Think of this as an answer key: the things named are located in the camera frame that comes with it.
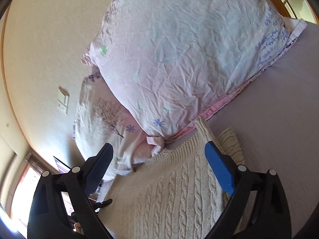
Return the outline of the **person's left hand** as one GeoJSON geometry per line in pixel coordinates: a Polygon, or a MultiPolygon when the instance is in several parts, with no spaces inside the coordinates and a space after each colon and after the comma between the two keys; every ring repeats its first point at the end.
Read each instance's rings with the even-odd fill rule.
{"type": "Polygon", "coordinates": [[[79,234],[82,234],[82,235],[84,234],[83,229],[79,222],[74,224],[74,230],[78,232],[79,234]]]}

